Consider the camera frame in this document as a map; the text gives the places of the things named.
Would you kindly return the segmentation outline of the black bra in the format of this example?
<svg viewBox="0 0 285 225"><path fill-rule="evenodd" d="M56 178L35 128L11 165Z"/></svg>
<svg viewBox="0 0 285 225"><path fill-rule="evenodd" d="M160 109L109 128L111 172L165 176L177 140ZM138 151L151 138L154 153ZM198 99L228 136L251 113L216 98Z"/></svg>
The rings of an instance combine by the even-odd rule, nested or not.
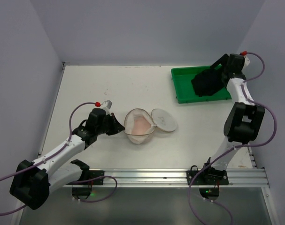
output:
<svg viewBox="0 0 285 225"><path fill-rule="evenodd" d="M199 97L212 96L224 88L222 68L209 68L198 73L192 80L195 94Z"/></svg>

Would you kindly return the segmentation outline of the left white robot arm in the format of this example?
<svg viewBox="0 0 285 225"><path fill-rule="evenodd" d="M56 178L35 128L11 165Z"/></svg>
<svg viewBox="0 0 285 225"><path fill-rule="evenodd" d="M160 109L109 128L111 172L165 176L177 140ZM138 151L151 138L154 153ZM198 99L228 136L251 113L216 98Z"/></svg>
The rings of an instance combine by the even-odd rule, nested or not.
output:
<svg viewBox="0 0 285 225"><path fill-rule="evenodd" d="M50 193L69 184L88 184L97 179L90 167L72 157L97 141L99 135L116 135L125 130L113 113L94 108L69 137L49 153L32 162L22 161L13 178L10 194L33 210L41 207Z"/></svg>

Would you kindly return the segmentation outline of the white mesh laundry bag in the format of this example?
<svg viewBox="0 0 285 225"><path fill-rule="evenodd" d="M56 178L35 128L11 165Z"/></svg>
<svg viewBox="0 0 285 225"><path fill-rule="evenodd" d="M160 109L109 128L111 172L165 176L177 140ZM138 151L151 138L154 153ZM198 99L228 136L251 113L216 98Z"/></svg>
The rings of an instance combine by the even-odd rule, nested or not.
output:
<svg viewBox="0 0 285 225"><path fill-rule="evenodd" d="M125 134L133 144L148 142L156 129L171 133L177 129L176 119L166 110L156 108L148 113L141 108L129 111L124 119Z"/></svg>

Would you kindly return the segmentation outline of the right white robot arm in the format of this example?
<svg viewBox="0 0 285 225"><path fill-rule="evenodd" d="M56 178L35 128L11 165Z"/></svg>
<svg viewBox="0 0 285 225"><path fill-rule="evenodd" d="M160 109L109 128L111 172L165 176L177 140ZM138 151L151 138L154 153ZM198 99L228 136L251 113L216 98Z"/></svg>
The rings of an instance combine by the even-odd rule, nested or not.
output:
<svg viewBox="0 0 285 225"><path fill-rule="evenodd" d="M265 109L253 103L247 88L247 79L242 70L250 60L247 51L240 54L225 54L212 66L222 65L221 82L229 92L233 106L225 121L224 140L219 149L204 165L205 173L223 176L237 151L257 138Z"/></svg>

